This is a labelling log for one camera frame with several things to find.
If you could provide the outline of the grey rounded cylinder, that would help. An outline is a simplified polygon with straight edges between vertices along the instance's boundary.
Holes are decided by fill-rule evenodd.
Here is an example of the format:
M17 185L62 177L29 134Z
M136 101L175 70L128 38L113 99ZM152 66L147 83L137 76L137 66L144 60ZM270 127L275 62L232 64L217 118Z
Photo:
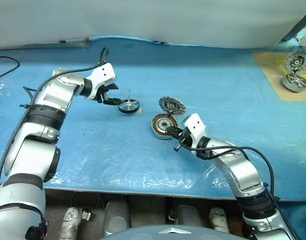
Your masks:
M128 228L131 228L131 216L127 200L109 201L105 210L103 235L109 236Z
M180 205L175 210L176 223L178 225L202 227L203 222L198 210L189 205Z

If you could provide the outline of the white backdrop sheet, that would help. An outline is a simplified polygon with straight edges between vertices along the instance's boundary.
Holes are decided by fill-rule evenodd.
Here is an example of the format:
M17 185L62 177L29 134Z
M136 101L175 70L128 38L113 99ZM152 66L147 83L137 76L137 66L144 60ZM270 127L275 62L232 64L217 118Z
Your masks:
M306 0L0 0L0 48L107 35L264 48L305 15Z

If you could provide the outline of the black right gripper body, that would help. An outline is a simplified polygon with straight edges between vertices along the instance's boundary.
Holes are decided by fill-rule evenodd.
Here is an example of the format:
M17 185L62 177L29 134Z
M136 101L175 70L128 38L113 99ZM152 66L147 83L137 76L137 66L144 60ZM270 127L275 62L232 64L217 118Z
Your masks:
M175 137L175 138L179 142L177 146L174 147L174 150L176 152L178 152L180 148L185 148L187 150L190 150L193 140L191 138L191 132L187 127L183 129L181 137Z

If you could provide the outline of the brown cardboard mat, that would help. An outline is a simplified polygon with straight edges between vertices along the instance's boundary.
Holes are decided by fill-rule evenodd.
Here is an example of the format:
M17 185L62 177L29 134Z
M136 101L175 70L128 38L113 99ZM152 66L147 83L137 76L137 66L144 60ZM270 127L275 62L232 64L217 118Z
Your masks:
M282 79L289 73L287 69L287 59L291 55L290 52L253 51L252 55L281 100L306 102L306 89L296 93L282 84ZM299 72L299 75L306 80L306 69Z

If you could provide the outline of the grey motor stator housing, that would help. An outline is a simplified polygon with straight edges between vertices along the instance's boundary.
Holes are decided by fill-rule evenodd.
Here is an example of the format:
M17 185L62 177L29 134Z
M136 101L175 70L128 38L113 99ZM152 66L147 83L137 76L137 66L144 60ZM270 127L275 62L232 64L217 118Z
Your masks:
M154 136L161 140L170 140L172 137L168 134L166 128L177 126L177 120L166 113L155 115L151 121L151 129Z

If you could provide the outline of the grey-blue curved panel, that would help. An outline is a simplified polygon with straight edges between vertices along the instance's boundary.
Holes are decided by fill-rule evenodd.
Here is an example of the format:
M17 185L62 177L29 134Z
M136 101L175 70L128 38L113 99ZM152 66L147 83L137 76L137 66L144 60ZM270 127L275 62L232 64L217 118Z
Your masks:
M145 225L131 227L101 240L247 240L214 229L189 225Z

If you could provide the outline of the black-rimmed silver spoked rotor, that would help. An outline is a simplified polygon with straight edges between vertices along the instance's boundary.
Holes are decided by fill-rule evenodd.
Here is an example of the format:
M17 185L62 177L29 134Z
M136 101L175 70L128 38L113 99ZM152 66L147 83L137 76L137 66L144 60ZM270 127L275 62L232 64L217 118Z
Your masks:
M123 99L118 105L118 110L123 114L133 114L140 108L140 102L136 99Z

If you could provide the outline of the blue plastic table cover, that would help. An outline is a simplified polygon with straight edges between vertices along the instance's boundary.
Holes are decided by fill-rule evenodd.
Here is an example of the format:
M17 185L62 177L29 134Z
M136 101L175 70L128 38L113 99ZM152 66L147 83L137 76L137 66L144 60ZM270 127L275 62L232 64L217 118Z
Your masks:
M117 76L111 98L133 98L140 110L75 97L60 131L61 156L50 189L231 198L221 172L150 126L163 96L176 97L186 114L198 113L208 136L258 149L271 163L275 195L306 200L306 102L280 100L246 49L156 44L101 38L88 48L0 51L0 158L36 89L55 68L95 64L103 47Z

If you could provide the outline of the grey motor housing with rotor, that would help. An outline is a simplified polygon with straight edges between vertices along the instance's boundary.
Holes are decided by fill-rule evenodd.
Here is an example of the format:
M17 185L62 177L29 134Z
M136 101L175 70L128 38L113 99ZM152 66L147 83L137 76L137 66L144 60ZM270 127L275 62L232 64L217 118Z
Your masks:
M306 79L295 73L286 74L282 79L282 84L295 93L301 93L306 89Z

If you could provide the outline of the silver power strip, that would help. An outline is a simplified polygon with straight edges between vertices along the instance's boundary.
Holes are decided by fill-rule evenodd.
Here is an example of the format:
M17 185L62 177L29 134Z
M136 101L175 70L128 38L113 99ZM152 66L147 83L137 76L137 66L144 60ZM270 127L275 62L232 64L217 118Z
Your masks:
M52 48L87 48L91 42L90 37L59 40L54 42L34 43L22 45L23 49L52 49Z

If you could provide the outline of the dark grey slanted pole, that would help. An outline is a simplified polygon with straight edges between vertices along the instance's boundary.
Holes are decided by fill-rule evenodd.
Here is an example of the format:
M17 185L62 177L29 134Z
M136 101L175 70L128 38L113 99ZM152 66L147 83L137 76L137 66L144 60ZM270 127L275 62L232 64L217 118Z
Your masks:
M306 14L303 18L282 38L286 42L294 38L306 26Z

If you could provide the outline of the grey motor end cover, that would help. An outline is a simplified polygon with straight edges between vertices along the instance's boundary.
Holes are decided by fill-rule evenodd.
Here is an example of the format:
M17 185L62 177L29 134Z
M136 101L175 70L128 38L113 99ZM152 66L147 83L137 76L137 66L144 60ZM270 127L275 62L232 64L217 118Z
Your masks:
M186 111L185 105L179 99L170 96L161 97L159 106L168 116L182 116Z

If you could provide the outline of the motor end cover circuit side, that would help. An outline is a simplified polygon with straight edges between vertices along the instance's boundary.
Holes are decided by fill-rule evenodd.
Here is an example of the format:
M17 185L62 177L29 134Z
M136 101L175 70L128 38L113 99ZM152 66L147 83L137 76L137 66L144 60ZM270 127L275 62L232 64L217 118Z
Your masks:
M306 69L306 52L297 51L291 54L286 60L286 68L294 74L304 71Z

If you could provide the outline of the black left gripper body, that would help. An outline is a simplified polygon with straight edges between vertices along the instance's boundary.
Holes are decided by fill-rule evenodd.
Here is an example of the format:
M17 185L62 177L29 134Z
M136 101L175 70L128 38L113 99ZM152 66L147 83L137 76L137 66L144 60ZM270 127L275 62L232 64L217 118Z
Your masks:
M102 85L97 90L97 93L95 95L95 100L98 103L103 103L104 100L108 99L107 92L109 90L117 90L117 89L118 89L118 86L116 84L114 84L114 83L111 83L111 84L106 85L106 86Z

